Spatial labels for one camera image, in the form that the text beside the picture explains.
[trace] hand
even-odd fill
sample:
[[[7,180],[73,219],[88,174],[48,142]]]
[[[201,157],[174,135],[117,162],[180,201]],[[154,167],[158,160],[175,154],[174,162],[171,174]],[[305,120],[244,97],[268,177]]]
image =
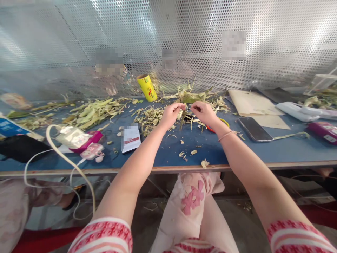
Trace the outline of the hand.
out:
[[[202,123],[209,125],[211,128],[213,128],[214,125],[221,123],[210,104],[196,101],[192,104],[190,110],[198,117],[199,120],[201,120]]]
[[[174,103],[166,107],[159,125],[167,131],[171,126],[173,126],[173,124],[177,120],[180,109],[186,110],[187,106],[182,103]]]

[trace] blurred person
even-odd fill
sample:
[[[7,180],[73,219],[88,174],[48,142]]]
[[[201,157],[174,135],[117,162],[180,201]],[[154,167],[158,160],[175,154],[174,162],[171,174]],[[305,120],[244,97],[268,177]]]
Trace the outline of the blurred person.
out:
[[[0,181],[0,249],[10,253],[20,240],[33,207],[60,206],[71,209],[78,202],[75,192],[64,193],[65,183],[28,179],[35,186],[52,188],[33,188],[25,185],[23,179]],[[81,193],[85,186],[74,188]]]

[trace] black smartphone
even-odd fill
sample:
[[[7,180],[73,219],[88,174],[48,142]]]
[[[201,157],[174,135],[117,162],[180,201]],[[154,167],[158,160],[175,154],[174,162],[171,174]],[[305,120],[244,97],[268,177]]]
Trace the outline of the black smartphone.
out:
[[[250,117],[239,118],[239,122],[253,141],[270,142],[274,140],[255,119]]]

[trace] finger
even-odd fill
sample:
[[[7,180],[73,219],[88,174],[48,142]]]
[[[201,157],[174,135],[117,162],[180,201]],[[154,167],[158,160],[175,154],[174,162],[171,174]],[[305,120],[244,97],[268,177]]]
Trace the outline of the finger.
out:
[[[177,108],[177,107],[180,107],[181,109],[183,110],[186,110],[186,105],[183,104],[183,103],[174,103],[171,105],[173,108]]]
[[[197,108],[190,108],[191,112],[197,115],[200,111]]]
[[[192,104],[191,108],[197,108],[197,107],[202,108],[202,107],[204,107],[204,106],[205,106],[205,103],[204,103],[204,102],[201,102],[201,101],[195,101],[195,102]]]
[[[177,117],[178,114],[179,114],[179,112],[180,112],[180,108],[176,108],[176,109],[173,111],[173,115],[174,115],[175,117]]]

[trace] table edge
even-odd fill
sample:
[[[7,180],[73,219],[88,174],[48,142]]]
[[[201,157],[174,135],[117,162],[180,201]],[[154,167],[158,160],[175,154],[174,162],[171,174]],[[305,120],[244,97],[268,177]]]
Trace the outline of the table edge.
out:
[[[287,169],[306,169],[315,167],[337,166],[337,160],[334,161],[314,161],[314,162],[287,162],[287,163],[266,163],[271,170]],[[116,174],[120,168],[104,168],[104,169],[83,169],[82,171],[88,176]],[[151,173],[153,174],[170,174],[170,173],[193,173],[193,172],[214,172],[214,171],[231,171],[229,164],[210,165],[207,169],[202,166],[157,166],[153,167]],[[71,170],[43,170],[43,171],[29,171],[28,177],[38,176],[69,176]],[[22,177],[22,171],[4,171],[0,172],[0,177]]]

